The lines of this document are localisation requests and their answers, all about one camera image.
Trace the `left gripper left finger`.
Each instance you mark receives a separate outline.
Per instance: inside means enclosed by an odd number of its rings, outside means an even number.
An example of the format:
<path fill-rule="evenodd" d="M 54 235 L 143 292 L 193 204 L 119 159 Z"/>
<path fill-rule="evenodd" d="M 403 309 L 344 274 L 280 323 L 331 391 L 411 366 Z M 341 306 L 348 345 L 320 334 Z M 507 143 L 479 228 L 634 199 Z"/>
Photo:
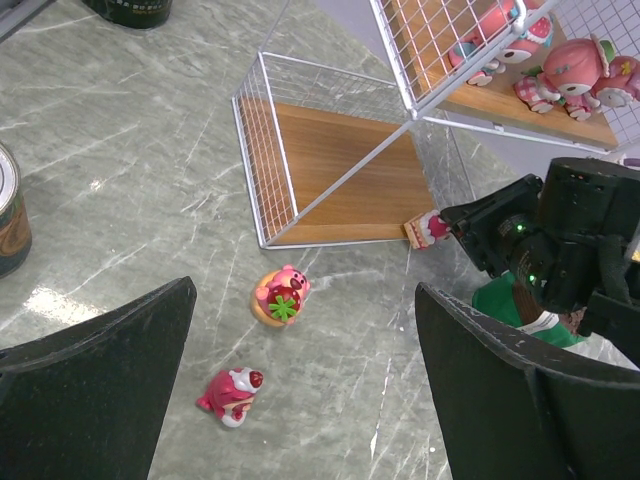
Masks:
<path fill-rule="evenodd" d="M 2 478 L 147 478 L 196 298 L 175 279 L 2 350 Z"/>

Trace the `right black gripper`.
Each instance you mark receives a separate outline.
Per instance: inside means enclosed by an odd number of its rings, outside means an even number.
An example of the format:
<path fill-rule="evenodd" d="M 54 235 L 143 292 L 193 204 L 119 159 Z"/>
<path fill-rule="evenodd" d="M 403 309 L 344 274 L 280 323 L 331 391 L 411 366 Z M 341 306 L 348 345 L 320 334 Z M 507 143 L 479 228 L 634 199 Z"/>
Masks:
<path fill-rule="evenodd" d="M 583 312 L 580 334 L 638 349 L 639 268 L 629 251 L 639 235 L 638 171 L 559 157 L 544 185 L 528 174 L 440 217 L 479 271 L 511 269 L 543 309 Z"/>

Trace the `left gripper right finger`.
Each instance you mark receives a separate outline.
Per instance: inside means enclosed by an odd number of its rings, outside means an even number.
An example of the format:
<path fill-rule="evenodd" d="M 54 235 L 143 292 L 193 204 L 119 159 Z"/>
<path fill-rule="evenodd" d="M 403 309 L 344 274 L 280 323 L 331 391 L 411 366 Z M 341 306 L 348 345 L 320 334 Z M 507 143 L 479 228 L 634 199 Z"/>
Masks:
<path fill-rule="evenodd" d="M 639 374 L 420 283 L 419 342 L 455 479 L 636 479 Z"/>

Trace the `strawberry cake slice toy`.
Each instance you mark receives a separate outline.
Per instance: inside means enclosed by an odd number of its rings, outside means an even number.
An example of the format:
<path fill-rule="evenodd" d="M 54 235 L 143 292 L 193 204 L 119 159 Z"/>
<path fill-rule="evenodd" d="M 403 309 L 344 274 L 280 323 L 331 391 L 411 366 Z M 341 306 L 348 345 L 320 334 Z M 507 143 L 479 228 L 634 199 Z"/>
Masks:
<path fill-rule="evenodd" d="M 415 250 L 424 250 L 439 240 L 450 237 L 451 229 L 440 216 L 438 210 L 418 215 L 403 225 L 410 246 Z"/>

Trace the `pink bear cake toy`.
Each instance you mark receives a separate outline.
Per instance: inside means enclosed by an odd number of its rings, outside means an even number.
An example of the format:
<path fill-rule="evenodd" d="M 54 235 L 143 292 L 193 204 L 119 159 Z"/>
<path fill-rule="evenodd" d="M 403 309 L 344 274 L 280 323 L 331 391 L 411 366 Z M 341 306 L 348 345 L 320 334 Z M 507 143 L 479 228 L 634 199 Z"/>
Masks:
<path fill-rule="evenodd" d="M 213 413 L 227 428 L 237 428 L 246 419 L 264 375 L 248 367 L 219 371 L 196 400 L 202 410 Z"/>

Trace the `pink bear green hat toy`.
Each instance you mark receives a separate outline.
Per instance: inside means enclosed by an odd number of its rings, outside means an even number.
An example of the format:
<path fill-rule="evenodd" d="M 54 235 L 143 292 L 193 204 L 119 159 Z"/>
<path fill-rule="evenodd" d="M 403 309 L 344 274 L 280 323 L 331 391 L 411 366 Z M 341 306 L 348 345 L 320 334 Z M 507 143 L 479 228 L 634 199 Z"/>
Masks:
<path fill-rule="evenodd" d="M 612 42 L 594 34 L 567 40 L 551 50 L 542 66 L 523 74 L 513 85 L 515 95 L 532 112 L 546 114 L 561 106 L 574 120 L 585 121 L 600 110 L 591 89 L 610 76 L 615 54 Z"/>

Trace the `pink bear strawberry donut toy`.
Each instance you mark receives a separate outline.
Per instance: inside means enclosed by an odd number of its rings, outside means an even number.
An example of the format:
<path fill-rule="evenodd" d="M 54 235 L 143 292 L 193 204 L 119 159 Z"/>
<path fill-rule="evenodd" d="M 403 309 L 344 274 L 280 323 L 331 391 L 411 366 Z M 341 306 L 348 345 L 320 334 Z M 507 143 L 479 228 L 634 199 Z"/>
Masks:
<path fill-rule="evenodd" d="M 293 265 L 264 276 L 255 286 L 250 308 L 257 320 L 280 328 L 293 325 L 304 307 L 311 283 L 306 275 Z"/>

